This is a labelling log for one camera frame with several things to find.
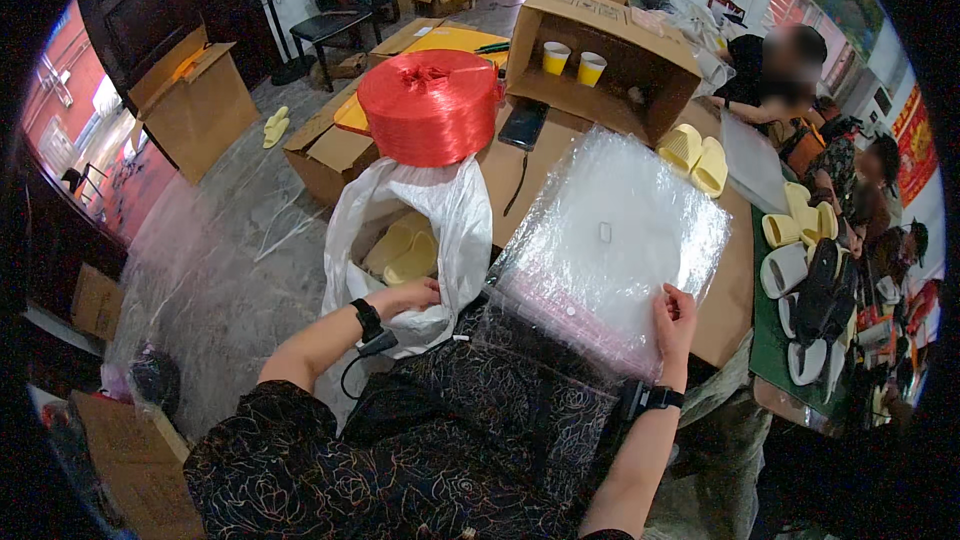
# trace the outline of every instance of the yellow paper cup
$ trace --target yellow paper cup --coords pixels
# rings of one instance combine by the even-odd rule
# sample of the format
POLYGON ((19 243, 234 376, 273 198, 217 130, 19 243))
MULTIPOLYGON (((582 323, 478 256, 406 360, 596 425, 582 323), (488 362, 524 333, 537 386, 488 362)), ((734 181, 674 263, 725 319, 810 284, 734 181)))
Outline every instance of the yellow paper cup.
POLYGON ((606 66, 607 59, 596 52, 581 52, 580 68, 577 70, 577 81, 590 88, 594 88, 606 66))
POLYGON ((547 74, 559 76, 570 58, 570 48, 559 42, 543 43, 543 70, 547 74))

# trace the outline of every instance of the red twine spool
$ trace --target red twine spool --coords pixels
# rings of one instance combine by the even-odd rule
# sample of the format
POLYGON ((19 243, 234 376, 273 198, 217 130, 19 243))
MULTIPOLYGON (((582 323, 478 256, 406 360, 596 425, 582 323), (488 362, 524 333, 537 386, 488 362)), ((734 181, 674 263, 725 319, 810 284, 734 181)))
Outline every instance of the red twine spool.
POLYGON ((494 138, 497 70, 462 50, 398 54, 369 71, 357 89, 380 154, 403 165, 439 168, 494 138))

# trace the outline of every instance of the black chair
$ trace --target black chair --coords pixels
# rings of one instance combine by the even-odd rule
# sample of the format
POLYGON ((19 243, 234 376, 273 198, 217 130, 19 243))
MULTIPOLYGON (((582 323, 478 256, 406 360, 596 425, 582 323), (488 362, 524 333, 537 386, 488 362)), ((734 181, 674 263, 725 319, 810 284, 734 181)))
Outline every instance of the black chair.
MULTIPOLYGON (((69 184, 70 194, 76 195, 77 189, 80 186, 83 186, 84 182, 89 180, 90 187, 93 189, 93 192, 100 195, 101 200, 103 200, 104 196, 100 193, 100 189, 97 187, 96 184, 93 183, 93 180, 90 180, 90 170, 93 170, 97 174, 101 174, 104 178, 107 177, 107 174, 103 173, 100 169, 98 169, 97 167, 93 166, 88 162, 86 165, 83 166, 83 173, 80 173, 77 169, 73 167, 67 167, 63 175, 60 176, 60 181, 66 182, 67 184, 69 184)), ((79 195, 83 198, 86 198, 87 200, 92 199, 91 196, 87 196, 82 191, 79 193, 79 195)))
POLYGON ((323 73, 323 82, 328 92, 333 92, 333 83, 330 80, 330 72, 327 68, 327 57, 324 54, 324 46, 341 47, 342 44, 330 42, 330 40, 343 32, 347 32, 351 39, 352 47, 356 50, 363 48, 359 29, 357 24, 369 21, 373 26, 373 35, 376 42, 380 44, 383 39, 380 37, 380 27, 377 18, 374 17, 376 7, 370 4, 360 4, 348 2, 343 4, 341 0, 314 0, 320 14, 316 17, 306 19, 290 28, 290 35, 293 36, 296 43, 296 52, 304 55, 303 41, 311 43, 317 51, 317 60, 320 71, 323 73))

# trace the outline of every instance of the red brick wall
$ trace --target red brick wall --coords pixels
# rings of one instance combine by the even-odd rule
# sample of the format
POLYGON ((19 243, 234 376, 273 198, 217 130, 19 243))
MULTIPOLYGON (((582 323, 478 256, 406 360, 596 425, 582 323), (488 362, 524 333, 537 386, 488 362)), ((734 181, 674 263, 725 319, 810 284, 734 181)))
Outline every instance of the red brick wall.
MULTIPOLYGON (((81 130, 93 115, 93 93, 97 91, 100 80, 104 77, 100 59, 90 47, 77 0, 71 0, 67 9, 70 19, 47 46, 46 54, 57 71, 62 72, 66 68, 70 72, 66 88, 73 97, 73 104, 69 108, 65 107, 53 90, 46 94, 40 92, 40 81, 33 78, 30 98, 23 111, 23 126, 34 145, 40 141, 43 130, 54 115, 59 115, 70 140, 76 142, 81 130), (67 66, 74 59, 76 61, 73 65, 67 66)), ((46 67, 41 66, 39 70, 43 74, 46 67)))

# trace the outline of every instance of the black wristband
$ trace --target black wristband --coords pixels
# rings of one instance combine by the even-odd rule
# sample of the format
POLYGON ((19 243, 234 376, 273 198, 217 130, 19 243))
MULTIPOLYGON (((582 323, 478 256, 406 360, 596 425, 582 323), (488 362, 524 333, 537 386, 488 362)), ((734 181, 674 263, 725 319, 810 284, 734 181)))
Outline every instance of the black wristband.
POLYGON ((360 327, 363 328, 362 340, 364 344, 383 334, 383 326, 380 324, 380 313, 377 312, 376 308, 370 306, 370 303, 362 298, 352 301, 350 305, 353 305, 357 310, 357 321, 360 322, 360 327))
POLYGON ((684 395, 666 385, 655 385, 640 397, 640 404, 647 409, 684 408, 684 395))

